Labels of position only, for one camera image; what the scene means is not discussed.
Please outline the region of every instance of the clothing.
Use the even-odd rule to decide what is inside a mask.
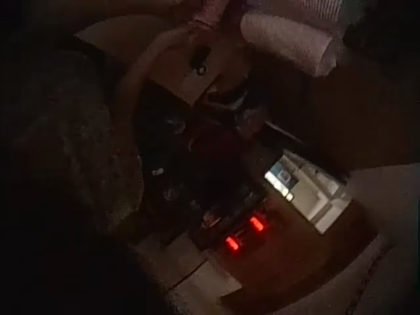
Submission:
[[[72,51],[19,53],[1,93],[3,141],[39,182],[86,205],[98,230],[113,230],[139,207],[141,163],[118,141],[93,63]]]

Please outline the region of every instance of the white object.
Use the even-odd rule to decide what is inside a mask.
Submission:
[[[242,18],[241,32],[249,43],[289,59],[315,77],[327,75],[337,63],[334,38],[303,23],[249,12]]]

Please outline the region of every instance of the red light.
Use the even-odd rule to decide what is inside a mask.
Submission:
[[[226,238],[226,243],[229,245],[229,247],[231,248],[231,249],[233,249],[234,251],[236,251],[236,250],[238,250],[239,249],[239,245],[238,245],[238,243],[236,243],[236,241],[233,239],[233,238],[231,238],[230,236],[228,237],[228,238]]]
[[[254,226],[254,228],[257,229],[258,232],[261,232],[262,230],[264,230],[264,225],[256,217],[251,217],[249,219],[249,222],[252,223],[252,225]]]

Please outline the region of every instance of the small object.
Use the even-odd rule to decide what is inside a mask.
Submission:
[[[205,75],[205,73],[207,72],[207,67],[204,65],[201,65],[199,68],[196,69],[196,73],[197,75],[199,75],[200,77],[202,75]]]
[[[166,201],[174,201],[179,197],[179,191],[175,188],[166,189],[163,192],[163,197]]]
[[[231,248],[231,250],[233,251],[237,251],[239,249],[238,243],[230,236],[226,238],[226,243],[228,244],[229,248]]]
[[[164,171],[165,170],[162,167],[160,167],[159,169],[154,169],[152,171],[152,175],[153,176],[159,176],[159,175],[162,175]]]
[[[258,231],[261,232],[262,230],[264,230],[264,225],[261,223],[261,221],[259,219],[257,219],[256,217],[251,217],[249,219],[249,222],[254,226],[254,228]]]
[[[201,67],[204,66],[204,62],[207,60],[207,57],[209,56],[210,52],[211,52],[211,49],[209,46],[197,47],[192,57],[190,58],[190,62],[189,62],[190,67],[198,71]]]

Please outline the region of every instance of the wooden surface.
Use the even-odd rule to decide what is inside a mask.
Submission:
[[[209,46],[211,52],[204,63],[207,67],[205,75],[197,75],[189,66],[197,45],[186,45],[164,52],[156,61],[150,79],[193,106],[214,82],[233,53],[233,47],[226,39],[217,39]]]

